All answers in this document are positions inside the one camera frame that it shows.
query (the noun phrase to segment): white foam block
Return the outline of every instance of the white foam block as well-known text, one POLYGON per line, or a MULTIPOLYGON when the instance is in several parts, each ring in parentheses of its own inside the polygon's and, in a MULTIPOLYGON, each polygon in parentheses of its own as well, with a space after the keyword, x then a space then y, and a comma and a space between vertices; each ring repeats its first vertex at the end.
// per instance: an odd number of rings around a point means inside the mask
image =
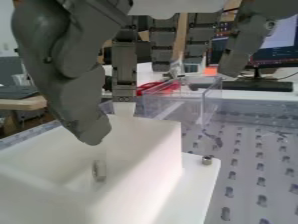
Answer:
POLYGON ((183 173, 182 125, 111 116, 91 147, 59 127, 0 153, 0 211, 10 223, 150 224, 183 173), (107 180, 92 163, 107 157, 107 180))

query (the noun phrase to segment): monitor screen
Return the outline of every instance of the monitor screen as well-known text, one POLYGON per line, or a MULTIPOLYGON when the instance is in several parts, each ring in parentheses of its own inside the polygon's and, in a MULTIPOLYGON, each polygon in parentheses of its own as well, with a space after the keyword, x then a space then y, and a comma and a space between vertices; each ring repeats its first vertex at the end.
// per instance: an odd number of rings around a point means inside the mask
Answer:
MULTIPOLYGON (((228 43, 233 22, 221 22, 208 51, 208 65, 219 65, 228 43)), ((247 67, 298 66, 298 16, 279 21, 261 49, 251 57, 247 67)))

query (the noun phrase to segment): white wall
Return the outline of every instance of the white wall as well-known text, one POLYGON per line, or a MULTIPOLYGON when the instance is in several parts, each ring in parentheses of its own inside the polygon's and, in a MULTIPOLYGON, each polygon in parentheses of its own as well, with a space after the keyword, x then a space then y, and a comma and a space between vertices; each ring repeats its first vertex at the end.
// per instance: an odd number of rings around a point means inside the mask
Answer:
POLYGON ((13 0, 0 0, 0 57, 18 56, 18 44, 11 30, 14 9, 13 0))

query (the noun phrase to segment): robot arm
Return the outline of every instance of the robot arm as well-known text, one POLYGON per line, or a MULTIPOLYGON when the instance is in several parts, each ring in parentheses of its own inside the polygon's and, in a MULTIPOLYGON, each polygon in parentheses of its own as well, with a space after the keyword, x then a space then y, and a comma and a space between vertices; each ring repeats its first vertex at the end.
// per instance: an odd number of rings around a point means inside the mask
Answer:
POLYGON ((98 145, 111 131, 99 109, 104 68, 99 49, 128 22, 131 1, 27 0, 13 30, 21 56, 53 113, 80 141, 98 145))
POLYGON ((235 21, 219 72, 237 77, 248 64, 251 56, 261 48, 265 38, 275 32, 277 22, 298 10, 296 0, 244 0, 235 21))

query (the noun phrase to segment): small metal peg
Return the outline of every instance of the small metal peg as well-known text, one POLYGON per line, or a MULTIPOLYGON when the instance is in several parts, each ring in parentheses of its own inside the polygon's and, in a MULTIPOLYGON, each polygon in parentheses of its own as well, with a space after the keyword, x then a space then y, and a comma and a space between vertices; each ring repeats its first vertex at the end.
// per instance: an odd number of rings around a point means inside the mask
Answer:
POLYGON ((205 165, 205 166, 212 165, 212 159, 213 159, 213 156, 204 156, 203 157, 203 165, 205 165))

